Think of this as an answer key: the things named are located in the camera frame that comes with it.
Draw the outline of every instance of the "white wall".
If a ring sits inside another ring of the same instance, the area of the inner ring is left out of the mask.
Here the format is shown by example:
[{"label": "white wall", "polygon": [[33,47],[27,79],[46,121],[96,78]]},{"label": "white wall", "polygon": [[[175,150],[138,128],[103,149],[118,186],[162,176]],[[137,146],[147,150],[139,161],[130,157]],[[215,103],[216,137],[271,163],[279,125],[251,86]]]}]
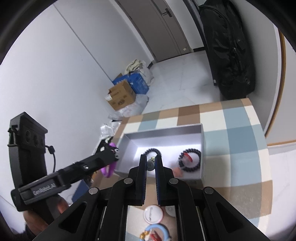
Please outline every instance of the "white wall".
[{"label": "white wall", "polygon": [[285,38],[286,76],[278,112],[266,138],[268,144],[296,140],[296,53]]},{"label": "white wall", "polygon": [[182,0],[165,0],[173,11],[176,19],[178,20],[186,39],[189,43],[190,48],[203,47],[202,39],[198,32],[198,29]]},{"label": "white wall", "polygon": [[22,212],[18,212],[14,205],[0,196],[0,211],[13,232],[22,233],[25,229],[25,220]]},{"label": "white wall", "polygon": [[59,0],[54,5],[111,80],[136,58],[151,62],[109,0]]},{"label": "white wall", "polygon": [[[100,125],[111,110],[104,96],[112,85],[55,7],[42,12],[21,33],[0,68],[0,196],[12,204],[10,119],[26,111],[46,127],[46,144],[55,147],[60,169],[93,153]],[[45,158],[50,173],[53,158]],[[5,205],[0,202],[1,211]],[[9,220],[18,216],[6,211],[3,215]],[[16,230],[23,228],[15,225]]]},{"label": "white wall", "polygon": [[237,7],[254,57],[255,91],[248,97],[266,130],[273,113],[281,75],[281,47],[275,25],[246,0],[231,0]]}]

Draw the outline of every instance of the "open gift box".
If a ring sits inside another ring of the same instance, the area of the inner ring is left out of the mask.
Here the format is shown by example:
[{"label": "open gift box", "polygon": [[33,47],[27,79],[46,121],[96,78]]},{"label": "open gift box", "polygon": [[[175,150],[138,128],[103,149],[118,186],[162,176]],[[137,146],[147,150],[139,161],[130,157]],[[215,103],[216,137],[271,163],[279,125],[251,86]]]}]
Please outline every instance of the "open gift box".
[{"label": "open gift box", "polygon": [[[117,145],[120,150],[120,159],[115,173],[121,177],[127,177],[129,170],[139,165],[141,154],[150,148],[158,149],[162,155],[163,166],[173,169],[178,167],[179,155],[186,149],[194,148],[201,151],[201,159],[199,160],[197,154],[190,153],[193,162],[187,163],[186,166],[193,167],[200,161],[200,169],[194,172],[182,171],[183,176],[179,179],[186,181],[192,187],[202,188],[204,140],[202,124],[124,134]],[[150,153],[147,159],[155,155]],[[147,171],[147,177],[154,176],[155,170]]]}]

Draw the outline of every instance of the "black suitcase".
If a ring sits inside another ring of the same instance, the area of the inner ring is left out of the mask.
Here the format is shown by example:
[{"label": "black suitcase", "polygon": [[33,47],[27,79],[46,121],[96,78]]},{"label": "black suitcase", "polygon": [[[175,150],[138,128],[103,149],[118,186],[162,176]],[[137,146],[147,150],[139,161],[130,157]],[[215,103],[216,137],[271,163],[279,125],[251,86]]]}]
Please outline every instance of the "black suitcase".
[{"label": "black suitcase", "polygon": [[237,9],[229,0],[207,0],[199,8],[221,94],[245,98],[255,89],[255,67]]}]

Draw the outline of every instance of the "black beaded bracelet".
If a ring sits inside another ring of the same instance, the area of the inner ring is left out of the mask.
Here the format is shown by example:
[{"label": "black beaded bracelet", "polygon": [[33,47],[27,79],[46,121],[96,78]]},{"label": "black beaded bracelet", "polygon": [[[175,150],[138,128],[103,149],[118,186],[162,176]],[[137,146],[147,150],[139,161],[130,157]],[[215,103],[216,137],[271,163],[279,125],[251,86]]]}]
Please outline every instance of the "black beaded bracelet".
[{"label": "black beaded bracelet", "polygon": [[148,155],[150,152],[155,152],[156,153],[156,155],[160,155],[161,156],[161,153],[160,153],[160,151],[159,150],[157,150],[156,148],[150,148],[150,149],[148,149],[147,151],[145,151],[144,153],[143,153],[143,155]]},{"label": "black beaded bracelet", "polygon": [[193,148],[190,148],[190,149],[186,149],[185,151],[183,151],[180,156],[179,156],[179,160],[178,160],[178,164],[179,164],[179,167],[183,170],[183,171],[186,171],[186,172],[194,172],[196,171],[197,169],[200,168],[200,161],[198,162],[198,164],[194,167],[186,167],[184,162],[182,161],[182,158],[184,157],[184,153],[195,153],[198,155],[198,157],[201,159],[201,152],[198,150],[198,149],[193,149]]}]

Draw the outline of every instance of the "blue box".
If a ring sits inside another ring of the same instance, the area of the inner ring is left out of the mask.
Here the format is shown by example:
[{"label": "blue box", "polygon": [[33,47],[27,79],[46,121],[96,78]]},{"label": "blue box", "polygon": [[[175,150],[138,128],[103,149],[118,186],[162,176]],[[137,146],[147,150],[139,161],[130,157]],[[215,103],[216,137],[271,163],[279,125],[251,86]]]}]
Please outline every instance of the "blue box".
[{"label": "blue box", "polygon": [[86,184],[86,182],[84,180],[81,180],[75,193],[73,194],[72,202],[76,202],[76,200],[79,199],[83,194],[85,194],[86,191],[89,190],[89,188],[90,187]]},{"label": "blue box", "polygon": [[116,84],[118,84],[118,83],[120,83],[120,82],[122,82],[124,80],[127,80],[127,82],[130,84],[131,88],[133,89],[133,91],[136,94],[145,95],[149,90],[148,85],[144,81],[142,75],[139,74],[139,73],[130,74],[130,75],[126,74],[126,75],[124,75],[122,77],[119,77],[119,78],[113,80],[112,83],[114,85],[116,85]]}]

